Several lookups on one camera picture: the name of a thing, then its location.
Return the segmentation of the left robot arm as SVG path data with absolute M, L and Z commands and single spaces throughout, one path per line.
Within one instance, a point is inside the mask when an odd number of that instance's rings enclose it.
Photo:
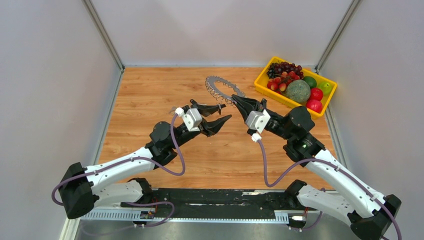
M 60 183 L 51 193 L 52 201 L 65 210 L 68 219 L 76 219 L 95 208 L 118 203 L 135 203 L 147 207 L 153 201 L 149 183 L 143 178 L 128 182 L 120 180 L 138 173 L 162 169 L 182 176 L 186 164 L 180 147 L 200 134 L 216 135 L 231 115 L 207 121 L 206 117 L 222 112 L 225 104 L 199 104 L 177 107 L 171 122 L 160 121 L 149 135 L 150 141 L 141 148 L 115 160 L 82 166 L 80 162 L 68 167 Z

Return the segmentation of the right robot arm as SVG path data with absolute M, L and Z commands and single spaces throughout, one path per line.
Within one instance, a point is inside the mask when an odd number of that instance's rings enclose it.
M 382 240 L 389 227 L 395 228 L 398 239 L 402 238 L 396 221 L 401 200 L 373 189 L 343 166 L 311 134 L 315 123 L 305 106 L 297 106 L 283 116 L 268 109 L 265 99 L 259 101 L 235 94 L 232 101 L 255 143 L 262 143 L 263 131 L 283 138 L 286 140 L 283 149 L 294 166 L 315 173 L 337 191 L 337 195 L 332 195 L 295 180 L 286 189 L 285 201 L 290 208 L 304 206 L 321 211 L 348 225 L 362 240 Z

